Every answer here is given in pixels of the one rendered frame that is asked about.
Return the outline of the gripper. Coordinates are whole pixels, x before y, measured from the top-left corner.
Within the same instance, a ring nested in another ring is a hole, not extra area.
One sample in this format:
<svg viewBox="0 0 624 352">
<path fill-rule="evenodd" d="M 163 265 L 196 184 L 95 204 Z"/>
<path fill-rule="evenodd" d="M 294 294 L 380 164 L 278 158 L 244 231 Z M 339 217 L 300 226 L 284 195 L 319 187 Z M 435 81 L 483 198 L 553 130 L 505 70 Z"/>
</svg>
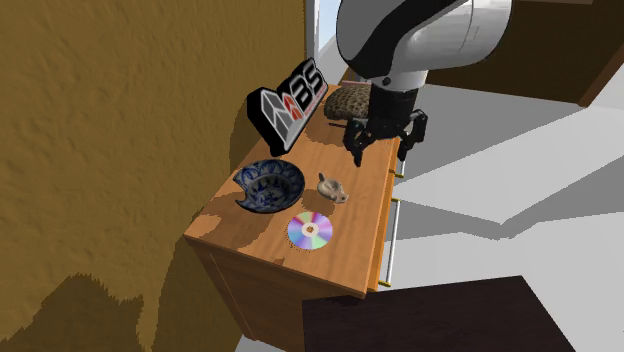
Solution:
<svg viewBox="0 0 624 352">
<path fill-rule="evenodd" d="M 418 88 L 395 91 L 371 85 L 368 119 L 349 120 L 343 137 L 343 144 L 353 155 L 357 167 L 361 166 L 363 151 L 376 137 L 399 135 L 401 142 L 397 156 L 400 161 L 406 159 L 416 143 L 424 141 L 428 115 L 415 108 L 418 92 Z"/>
</svg>

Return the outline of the brown woven basket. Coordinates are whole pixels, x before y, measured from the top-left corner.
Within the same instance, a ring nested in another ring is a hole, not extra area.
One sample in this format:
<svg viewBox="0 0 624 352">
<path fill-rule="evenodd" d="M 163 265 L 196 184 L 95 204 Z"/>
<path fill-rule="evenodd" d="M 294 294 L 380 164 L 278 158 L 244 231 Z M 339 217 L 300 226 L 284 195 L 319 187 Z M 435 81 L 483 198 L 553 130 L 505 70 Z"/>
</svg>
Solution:
<svg viewBox="0 0 624 352">
<path fill-rule="evenodd" d="M 370 85 L 348 85 L 338 88 L 327 98 L 324 114 L 332 120 L 366 119 L 370 93 Z"/>
</svg>

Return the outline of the black lettered sign block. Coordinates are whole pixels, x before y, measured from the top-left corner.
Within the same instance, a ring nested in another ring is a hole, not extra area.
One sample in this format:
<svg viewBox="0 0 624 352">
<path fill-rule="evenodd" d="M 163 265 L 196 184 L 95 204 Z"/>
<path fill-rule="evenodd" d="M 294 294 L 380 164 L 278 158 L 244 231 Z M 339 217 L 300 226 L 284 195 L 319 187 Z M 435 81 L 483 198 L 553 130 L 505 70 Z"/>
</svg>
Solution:
<svg viewBox="0 0 624 352">
<path fill-rule="evenodd" d="M 275 90 L 260 87 L 247 95 L 248 119 L 273 157 L 291 150 L 327 92 L 328 84 L 310 57 Z"/>
</svg>

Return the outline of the iridescent compact disc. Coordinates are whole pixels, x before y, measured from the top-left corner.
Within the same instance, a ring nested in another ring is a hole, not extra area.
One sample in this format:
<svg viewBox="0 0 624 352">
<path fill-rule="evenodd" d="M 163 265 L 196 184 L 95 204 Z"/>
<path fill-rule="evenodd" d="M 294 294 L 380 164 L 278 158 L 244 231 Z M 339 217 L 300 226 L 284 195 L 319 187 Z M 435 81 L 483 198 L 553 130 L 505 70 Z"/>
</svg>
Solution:
<svg viewBox="0 0 624 352">
<path fill-rule="evenodd" d="M 317 250 L 332 239 L 333 226 L 329 218 L 319 212 L 302 212 L 288 223 L 287 235 L 296 247 Z"/>
</svg>

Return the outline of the wooden chest of drawers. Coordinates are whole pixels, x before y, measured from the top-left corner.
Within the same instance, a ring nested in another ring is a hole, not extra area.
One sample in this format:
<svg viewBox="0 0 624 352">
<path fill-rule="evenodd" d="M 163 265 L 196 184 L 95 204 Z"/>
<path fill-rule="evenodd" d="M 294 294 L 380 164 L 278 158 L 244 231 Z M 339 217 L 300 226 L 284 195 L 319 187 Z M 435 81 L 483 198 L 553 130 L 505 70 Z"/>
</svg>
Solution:
<svg viewBox="0 0 624 352">
<path fill-rule="evenodd" d="M 302 197 L 274 214 L 244 210 L 242 189 L 227 180 L 185 231 L 242 333 L 286 352 L 304 352 L 302 303 L 377 288 L 391 205 L 398 140 L 382 140 L 363 153 L 360 167 L 343 147 L 343 128 L 316 110 L 284 160 L 305 177 Z M 349 195 L 343 204 L 317 191 L 319 173 L 338 180 Z M 333 237 L 307 251 L 287 237 L 290 220 L 319 212 Z"/>
</svg>

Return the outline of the chipped blue white bowl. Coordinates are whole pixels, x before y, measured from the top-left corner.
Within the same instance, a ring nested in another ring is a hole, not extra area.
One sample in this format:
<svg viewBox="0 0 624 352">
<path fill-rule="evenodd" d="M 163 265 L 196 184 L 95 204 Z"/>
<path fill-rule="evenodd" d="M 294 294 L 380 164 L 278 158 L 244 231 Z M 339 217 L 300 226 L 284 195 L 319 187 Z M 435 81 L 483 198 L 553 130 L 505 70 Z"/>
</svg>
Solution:
<svg viewBox="0 0 624 352">
<path fill-rule="evenodd" d="M 233 181 L 245 193 L 236 203 L 243 209 L 271 214 L 294 205 L 305 190 L 303 172 L 294 164 L 280 159 L 264 159 L 243 166 Z"/>
</svg>

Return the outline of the brown wooden furniture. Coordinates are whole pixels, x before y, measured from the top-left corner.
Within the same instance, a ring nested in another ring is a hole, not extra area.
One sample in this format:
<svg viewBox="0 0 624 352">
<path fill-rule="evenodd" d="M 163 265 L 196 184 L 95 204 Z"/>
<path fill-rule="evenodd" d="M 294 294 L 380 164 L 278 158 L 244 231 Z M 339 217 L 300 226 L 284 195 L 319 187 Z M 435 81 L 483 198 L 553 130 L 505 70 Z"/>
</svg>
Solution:
<svg viewBox="0 0 624 352">
<path fill-rule="evenodd" d="M 427 82 L 587 106 L 622 63 L 624 0 L 513 0 L 491 55 Z"/>
</svg>

